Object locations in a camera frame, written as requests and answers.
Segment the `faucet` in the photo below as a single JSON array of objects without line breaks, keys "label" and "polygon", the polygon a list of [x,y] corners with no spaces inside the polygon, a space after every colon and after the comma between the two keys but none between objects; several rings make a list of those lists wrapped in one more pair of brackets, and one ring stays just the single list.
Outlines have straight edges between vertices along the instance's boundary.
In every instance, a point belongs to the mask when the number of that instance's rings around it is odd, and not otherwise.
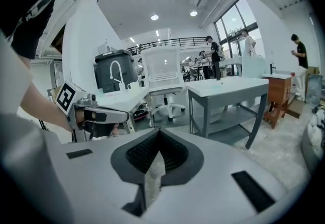
[{"label": "faucet", "polygon": [[270,73],[273,74],[273,69],[276,69],[276,67],[273,67],[273,63],[270,64]]},{"label": "faucet", "polygon": [[[113,75],[112,75],[112,65],[113,65],[114,63],[117,63],[118,68],[119,68],[119,70],[120,70],[121,81],[118,80],[118,79],[114,79],[114,78],[113,78]],[[115,61],[115,60],[114,60],[114,61],[111,63],[110,73],[111,73],[111,77],[110,77],[111,79],[116,80],[118,83],[124,83],[124,81],[123,81],[123,75],[122,75],[121,65],[120,65],[120,63],[119,63],[118,61]]]}]

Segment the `chair backrest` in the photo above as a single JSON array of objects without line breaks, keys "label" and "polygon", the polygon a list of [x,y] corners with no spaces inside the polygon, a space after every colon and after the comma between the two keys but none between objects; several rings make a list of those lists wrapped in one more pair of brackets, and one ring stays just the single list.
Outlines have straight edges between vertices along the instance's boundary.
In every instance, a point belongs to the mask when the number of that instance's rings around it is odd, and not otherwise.
[{"label": "chair backrest", "polygon": [[145,72],[145,85],[150,91],[185,87],[180,69],[180,49],[155,47],[141,52]]}]

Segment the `hand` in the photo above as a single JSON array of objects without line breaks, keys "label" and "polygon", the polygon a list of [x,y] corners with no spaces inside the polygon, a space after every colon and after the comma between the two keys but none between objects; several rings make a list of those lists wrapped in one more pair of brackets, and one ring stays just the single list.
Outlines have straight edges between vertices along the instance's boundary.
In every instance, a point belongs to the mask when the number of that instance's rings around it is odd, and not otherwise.
[{"label": "hand", "polygon": [[[95,112],[93,112],[92,113],[92,115],[91,115],[91,117],[93,118],[93,119],[96,119],[96,113]],[[82,123],[83,121],[85,121],[85,111],[84,110],[77,110],[76,111],[76,121],[77,121],[77,123],[78,124],[80,124],[80,123]],[[114,129],[112,130],[112,134],[113,135],[117,135],[117,128],[118,128],[118,126],[119,126],[119,124],[118,123],[116,123],[115,125],[114,125]]]}]

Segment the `wooden cabinet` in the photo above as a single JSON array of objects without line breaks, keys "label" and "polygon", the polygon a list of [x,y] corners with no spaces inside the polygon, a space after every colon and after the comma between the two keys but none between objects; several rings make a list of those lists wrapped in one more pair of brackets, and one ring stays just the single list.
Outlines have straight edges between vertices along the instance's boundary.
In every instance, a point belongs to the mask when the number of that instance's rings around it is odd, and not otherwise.
[{"label": "wooden cabinet", "polygon": [[264,78],[269,80],[268,101],[270,103],[268,112],[264,114],[264,119],[270,121],[274,129],[278,119],[284,117],[288,109],[291,77],[286,79],[273,77]]}]

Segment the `desk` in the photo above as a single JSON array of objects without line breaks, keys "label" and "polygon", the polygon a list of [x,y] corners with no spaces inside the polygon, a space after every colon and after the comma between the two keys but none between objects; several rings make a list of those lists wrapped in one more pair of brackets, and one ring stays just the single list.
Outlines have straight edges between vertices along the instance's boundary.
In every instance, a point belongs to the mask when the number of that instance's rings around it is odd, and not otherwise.
[{"label": "desk", "polygon": [[[188,89],[191,134],[195,127],[199,136],[220,142],[226,142],[230,136],[236,136],[238,140],[249,136],[246,148],[250,148],[263,118],[268,95],[268,80],[228,77],[219,81],[214,79],[193,81],[185,85]],[[260,96],[261,103],[257,112],[241,104],[243,101]],[[204,108],[203,116],[193,115],[193,99]],[[220,120],[210,121],[212,106],[221,108],[234,104],[236,105],[228,108]],[[255,124],[250,132],[241,123],[254,117],[256,118]]]},{"label": "desk", "polygon": [[227,65],[239,65],[238,66],[239,76],[240,77],[242,76],[242,57],[237,56],[237,57],[225,59],[225,60],[219,62],[220,67],[225,67]]},{"label": "desk", "polygon": [[103,93],[101,90],[96,93],[98,105],[104,108],[110,108],[129,113],[129,119],[123,123],[126,130],[130,133],[135,132],[133,114],[141,105],[141,100],[149,93],[148,87],[141,87],[139,92],[115,91]]},{"label": "desk", "polygon": [[203,69],[203,67],[213,67],[214,65],[202,65],[202,66],[193,66],[192,68],[194,70],[197,70],[198,74],[198,80],[200,80],[200,70]]}]

